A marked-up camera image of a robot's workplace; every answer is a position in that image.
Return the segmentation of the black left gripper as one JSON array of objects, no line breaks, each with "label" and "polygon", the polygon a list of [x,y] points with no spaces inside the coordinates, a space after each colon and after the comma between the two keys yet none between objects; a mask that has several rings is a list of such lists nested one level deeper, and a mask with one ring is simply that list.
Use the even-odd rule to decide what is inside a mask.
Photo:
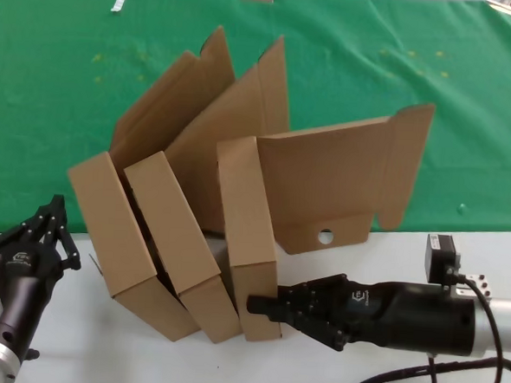
[{"label": "black left gripper", "polygon": [[[68,231],[62,195],[10,230],[0,234],[3,287],[0,289],[0,343],[16,355],[38,356],[31,347],[55,285],[65,269],[81,268],[79,251]],[[56,250],[60,241],[66,258]]]}]

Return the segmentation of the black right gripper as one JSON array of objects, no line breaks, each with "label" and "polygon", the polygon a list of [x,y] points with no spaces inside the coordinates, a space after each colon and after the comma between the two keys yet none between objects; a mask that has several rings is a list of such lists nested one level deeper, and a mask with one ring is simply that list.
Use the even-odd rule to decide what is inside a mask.
[{"label": "black right gripper", "polygon": [[475,304],[440,286],[401,282],[351,282],[344,330],[314,310],[342,295],[346,274],[279,286],[278,297],[251,295],[248,312],[285,323],[336,351],[351,342],[428,354],[469,355],[475,341]]}]

